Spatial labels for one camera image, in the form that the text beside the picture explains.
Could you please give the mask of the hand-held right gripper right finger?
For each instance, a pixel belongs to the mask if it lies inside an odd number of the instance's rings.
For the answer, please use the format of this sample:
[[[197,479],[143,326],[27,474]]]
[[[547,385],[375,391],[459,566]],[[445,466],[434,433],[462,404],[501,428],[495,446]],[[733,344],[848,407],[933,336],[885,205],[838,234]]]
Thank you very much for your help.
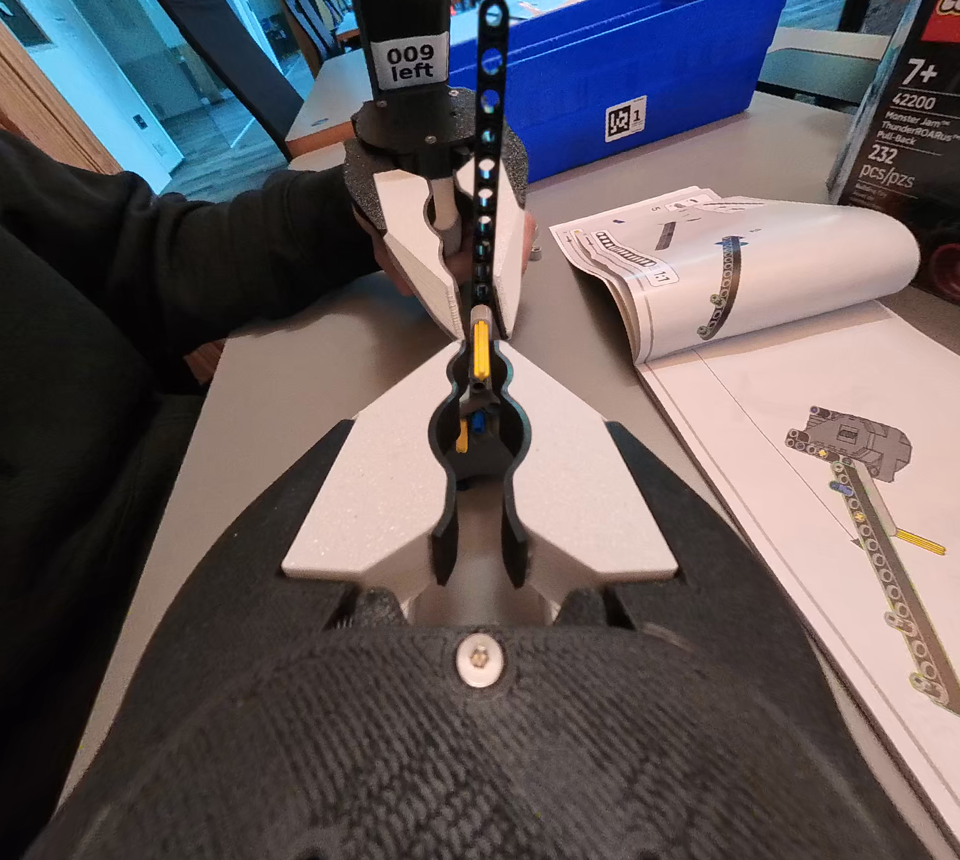
[[[615,442],[588,403],[510,344],[491,344],[508,578],[555,617],[571,592],[676,578],[679,565]]]

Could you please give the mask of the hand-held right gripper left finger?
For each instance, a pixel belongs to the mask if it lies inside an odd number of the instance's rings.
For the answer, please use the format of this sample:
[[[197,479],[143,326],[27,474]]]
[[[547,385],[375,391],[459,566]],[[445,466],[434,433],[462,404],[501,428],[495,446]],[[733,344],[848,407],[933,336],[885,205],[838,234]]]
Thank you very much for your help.
[[[450,581],[462,352],[450,342],[354,417],[282,560],[287,577],[385,588],[401,603]]]

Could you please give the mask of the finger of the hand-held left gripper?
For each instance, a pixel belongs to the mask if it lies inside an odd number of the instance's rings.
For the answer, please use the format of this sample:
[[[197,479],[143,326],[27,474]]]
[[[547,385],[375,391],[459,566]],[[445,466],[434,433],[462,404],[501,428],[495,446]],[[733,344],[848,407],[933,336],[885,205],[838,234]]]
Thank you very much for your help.
[[[427,219],[428,181],[404,170],[376,173],[373,181],[385,222],[382,238],[394,266],[434,321],[461,341],[459,287],[447,267],[442,237]]]
[[[502,338],[510,339],[520,309],[522,276],[527,259],[526,214],[508,181],[498,183],[492,282]]]

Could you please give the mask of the black toy beam assembly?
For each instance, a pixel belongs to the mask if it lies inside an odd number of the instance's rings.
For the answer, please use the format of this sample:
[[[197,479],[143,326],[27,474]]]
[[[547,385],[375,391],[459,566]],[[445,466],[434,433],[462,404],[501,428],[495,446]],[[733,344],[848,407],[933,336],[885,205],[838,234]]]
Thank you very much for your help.
[[[467,164],[469,185],[465,190],[472,202],[473,186],[490,185],[496,190],[498,199],[498,183],[504,179],[522,206],[526,154],[505,117],[509,13],[504,0],[484,0],[478,8],[475,136]],[[505,418],[506,395],[501,391],[507,369],[498,361],[497,342],[501,339],[506,338],[501,337],[497,317],[490,333],[490,378],[486,384],[474,382],[471,375],[472,339],[463,343],[460,354],[452,362],[457,383],[459,428],[448,457],[456,479],[461,482],[501,475],[510,462],[508,448],[503,442],[503,434],[510,422]]]

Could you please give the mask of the person's left forearm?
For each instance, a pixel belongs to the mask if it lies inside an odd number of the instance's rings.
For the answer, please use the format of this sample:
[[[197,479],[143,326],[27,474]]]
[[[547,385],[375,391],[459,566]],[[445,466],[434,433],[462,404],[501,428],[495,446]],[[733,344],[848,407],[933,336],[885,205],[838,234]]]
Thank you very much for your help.
[[[151,329],[176,354],[298,314],[379,268],[339,166],[285,170],[226,203],[162,196],[151,217]]]

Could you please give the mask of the grey desk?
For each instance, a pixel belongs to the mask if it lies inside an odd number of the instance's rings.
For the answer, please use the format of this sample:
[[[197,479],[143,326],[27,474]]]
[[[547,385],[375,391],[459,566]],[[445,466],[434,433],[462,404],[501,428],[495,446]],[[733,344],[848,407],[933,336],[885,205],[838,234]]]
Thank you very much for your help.
[[[549,227],[688,186],[822,202],[851,121],[755,93],[745,113],[539,181],[527,195],[542,254],[524,276],[515,346],[627,427],[736,529],[635,372],[614,302],[572,269]],[[102,745],[163,614],[214,542],[333,425],[366,408],[443,341],[419,305],[377,274],[304,314],[226,342],[60,802]]]

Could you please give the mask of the person's left hand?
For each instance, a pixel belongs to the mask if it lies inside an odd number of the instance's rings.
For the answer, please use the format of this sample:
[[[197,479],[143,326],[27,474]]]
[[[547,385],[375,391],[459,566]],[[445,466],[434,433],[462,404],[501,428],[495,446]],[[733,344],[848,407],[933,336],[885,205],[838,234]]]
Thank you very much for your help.
[[[391,255],[382,242],[382,238],[378,234],[378,231],[355,206],[353,206],[351,209],[356,221],[370,236],[373,255],[378,266],[387,274],[390,281],[395,285],[402,295],[413,295],[414,290],[412,289],[409,279],[402,270],[395,266]],[[525,214],[523,229],[524,254],[521,274],[525,275],[526,270],[531,262],[532,252],[535,252],[537,249],[539,249],[536,246],[538,226],[535,218],[530,213]],[[472,250],[473,247],[471,246],[471,243],[464,241],[463,249],[459,253],[449,256],[446,260],[447,268],[460,285],[469,283],[473,277]]]

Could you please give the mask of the black office chair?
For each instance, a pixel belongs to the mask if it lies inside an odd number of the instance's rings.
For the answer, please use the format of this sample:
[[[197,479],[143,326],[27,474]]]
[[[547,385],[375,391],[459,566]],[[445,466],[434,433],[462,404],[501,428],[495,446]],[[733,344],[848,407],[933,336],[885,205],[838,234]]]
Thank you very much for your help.
[[[227,0],[156,0],[187,44],[273,140],[287,161],[286,137],[304,100],[261,49]]]

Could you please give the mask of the blue plastic bin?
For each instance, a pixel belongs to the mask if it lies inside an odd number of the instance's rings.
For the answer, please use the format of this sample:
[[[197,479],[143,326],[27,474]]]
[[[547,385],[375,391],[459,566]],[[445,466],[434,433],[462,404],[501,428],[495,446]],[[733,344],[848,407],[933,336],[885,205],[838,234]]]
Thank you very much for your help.
[[[585,0],[510,29],[534,183],[745,111],[786,0]]]

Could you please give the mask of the person in black sweatshirt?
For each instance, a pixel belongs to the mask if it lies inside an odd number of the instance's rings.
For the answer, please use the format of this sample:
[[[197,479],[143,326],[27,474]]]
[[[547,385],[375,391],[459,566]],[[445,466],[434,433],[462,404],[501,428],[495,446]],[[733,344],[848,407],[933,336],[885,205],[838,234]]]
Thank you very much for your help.
[[[2,131],[2,858],[56,806],[235,327],[230,210]]]

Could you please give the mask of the white instruction booklet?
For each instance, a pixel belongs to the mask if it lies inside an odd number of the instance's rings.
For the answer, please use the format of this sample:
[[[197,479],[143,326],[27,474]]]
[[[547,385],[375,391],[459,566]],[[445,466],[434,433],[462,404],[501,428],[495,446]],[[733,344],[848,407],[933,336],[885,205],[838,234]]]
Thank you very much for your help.
[[[959,361],[879,298],[919,252],[868,209],[689,188],[551,228],[634,366],[958,837]]]

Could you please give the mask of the grey table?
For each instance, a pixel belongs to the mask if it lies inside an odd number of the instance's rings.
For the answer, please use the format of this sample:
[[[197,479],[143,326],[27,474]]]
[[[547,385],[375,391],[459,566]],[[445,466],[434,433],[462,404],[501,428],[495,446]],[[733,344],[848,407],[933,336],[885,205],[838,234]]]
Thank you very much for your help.
[[[781,98],[808,98],[827,108],[856,107],[889,43],[883,35],[781,26],[755,88]]]

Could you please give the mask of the black toy set box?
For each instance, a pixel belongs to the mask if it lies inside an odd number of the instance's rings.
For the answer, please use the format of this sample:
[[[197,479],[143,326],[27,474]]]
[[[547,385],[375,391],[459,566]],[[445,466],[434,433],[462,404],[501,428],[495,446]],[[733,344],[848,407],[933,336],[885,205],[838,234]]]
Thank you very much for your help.
[[[907,0],[828,187],[904,223],[915,284],[958,304],[959,0]]]

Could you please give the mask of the black wall sign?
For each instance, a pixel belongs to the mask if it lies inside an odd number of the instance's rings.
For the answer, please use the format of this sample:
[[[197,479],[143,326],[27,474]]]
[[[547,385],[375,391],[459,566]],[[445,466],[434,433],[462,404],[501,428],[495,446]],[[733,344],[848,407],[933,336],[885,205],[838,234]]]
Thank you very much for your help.
[[[24,49],[53,46],[52,40],[20,0],[1,0],[1,19]]]

